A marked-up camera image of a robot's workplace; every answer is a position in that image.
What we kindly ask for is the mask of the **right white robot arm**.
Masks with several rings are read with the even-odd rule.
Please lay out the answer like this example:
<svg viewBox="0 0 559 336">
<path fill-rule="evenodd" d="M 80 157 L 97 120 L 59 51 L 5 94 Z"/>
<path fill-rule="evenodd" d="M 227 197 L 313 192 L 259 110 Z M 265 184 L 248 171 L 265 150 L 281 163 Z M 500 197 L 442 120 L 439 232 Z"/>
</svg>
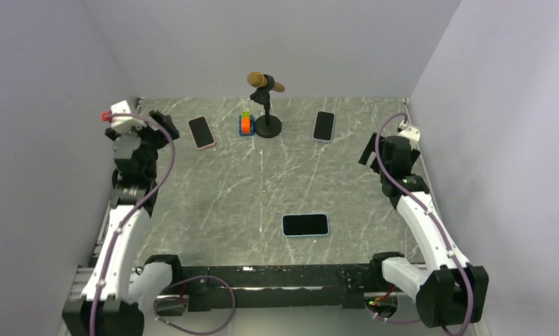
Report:
<svg viewBox="0 0 559 336">
<path fill-rule="evenodd" d="M 376 253 L 370 262 L 369 284 L 378 291 L 391 285 L 402 290 L 429 328 L 477 323 L 483 315 L 488 273 L 473 265 L 453 242 L 426 182 L 412 173 L 419 155 L 404 136 L 372 134 L 359 159 L 380 176 L 382 193 L 410 228 L 425 262 L 420 268 L 401 253 Z"/>
</svg>

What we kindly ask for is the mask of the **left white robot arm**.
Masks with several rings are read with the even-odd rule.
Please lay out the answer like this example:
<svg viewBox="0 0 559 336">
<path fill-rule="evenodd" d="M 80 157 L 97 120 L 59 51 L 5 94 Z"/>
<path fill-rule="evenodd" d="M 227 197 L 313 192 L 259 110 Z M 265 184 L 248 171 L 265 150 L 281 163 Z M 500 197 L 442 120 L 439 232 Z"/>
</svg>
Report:
<svg viewBox="0 0 559 336">
<path fill-rule="evenodd" d="M 129 114 L 130 125 L 118 126 L 121 114 L 102 115 L 111 122 L 105 131 L 113 141 L 115 169 L 106 236 L 89 281 L 81 294 L 66 301 L 62 318 L 71 335 L 142 335 L 155 319 L 161 291 L 178 292 L 183 285 L 180 260 L 154 255 L 132 280 L 132 265 L 151 219 L 157 192 L 159 149 L 172 144 L 179 131 L 169 115 L 151 110 Z"/>
</svg>

